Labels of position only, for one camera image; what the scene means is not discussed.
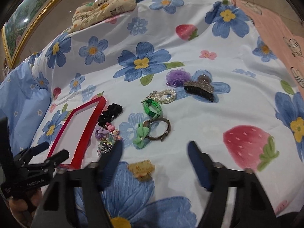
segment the beige pillow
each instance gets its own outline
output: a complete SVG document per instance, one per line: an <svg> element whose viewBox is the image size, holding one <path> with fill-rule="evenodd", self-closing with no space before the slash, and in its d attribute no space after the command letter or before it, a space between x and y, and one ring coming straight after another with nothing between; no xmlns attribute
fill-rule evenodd
<svg viewBox="0 0 304 228"><path fill-rule="evenodd" d="M76 9L68 33L85 29L111 16L135 9L135 0L98 0Z"/></svg>

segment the landscape painting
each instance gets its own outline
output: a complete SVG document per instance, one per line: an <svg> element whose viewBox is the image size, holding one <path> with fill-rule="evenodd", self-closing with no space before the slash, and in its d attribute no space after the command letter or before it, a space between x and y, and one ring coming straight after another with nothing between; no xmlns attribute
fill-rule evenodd
<svg viewBox="0 0 304 228"><path fill-rule="evenodd" d="M10 59L14 58L19 41L28 25L35 19L36 13L47 0L24 0L5 24L6 48Z"/></svg>

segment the floral bed sheet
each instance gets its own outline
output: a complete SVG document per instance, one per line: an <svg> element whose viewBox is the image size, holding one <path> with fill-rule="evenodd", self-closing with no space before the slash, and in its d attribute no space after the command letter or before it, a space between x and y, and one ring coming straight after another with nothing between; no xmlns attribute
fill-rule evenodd
<svg viewBox="0 0 304 228"><path fill-rule="evenodd" d="M38 55L27 61L37 85L53 99L32 146L52 144L68 112L102 93L123 107L112 124L120 130L124 154L103 193L113 222L195 227L209 193L188 160L190 140L228 168L254 169L277 214L298 194L304 180L304 101L250 18L229 0L142 0L132 12L60 34ZM202 74L211 79L214 102L175 87ZM172 131L163 142L139 149L133 144L136 128L148 119L141 101L167 88L177 93L175 101L162 105ZM151 135L164 130L156 124ZM98 160L97 148L92 140L83 167ZM155 172L150 181L139 182L127 164L147 159ZM78 205L81 210L81 198ZM298 210L293 205L291 211Z"/></svg>

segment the painting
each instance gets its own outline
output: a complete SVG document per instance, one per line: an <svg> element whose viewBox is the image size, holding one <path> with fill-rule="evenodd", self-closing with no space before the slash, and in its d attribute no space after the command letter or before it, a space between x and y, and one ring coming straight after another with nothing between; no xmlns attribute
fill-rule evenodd
<svg viewBox="0 0 304 228"><path fill-rule="evenodd" d="M18 53L22 49L38 19L58 0L24 0L2 28L2 37L10 67L18 64Z"/></svg>

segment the green braided hair tie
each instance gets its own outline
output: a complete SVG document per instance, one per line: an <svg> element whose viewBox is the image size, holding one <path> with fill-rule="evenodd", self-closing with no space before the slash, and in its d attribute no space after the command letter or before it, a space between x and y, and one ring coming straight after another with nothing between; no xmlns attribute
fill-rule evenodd
<svg viewBox="0 0 304 228"><path fill-rule="evenodd" d="M157 113L150 110L149 106L153 106ZM146 99L142 102L143 109L145 113L152 117L152 119L155 119L156 117L160 117L162 115L162 108L159 103L154 101L153 99Z"/></svg>
<svg viewBox="0 0 304 228"><path fill-rule="evenodd" d="M137 145L138 148L142 149L145 144L143 140L149 134L150 129L147 127L143 127L142 123L138 124L138 128L136 130L136 139L133 140L133 143Z"/></svg>

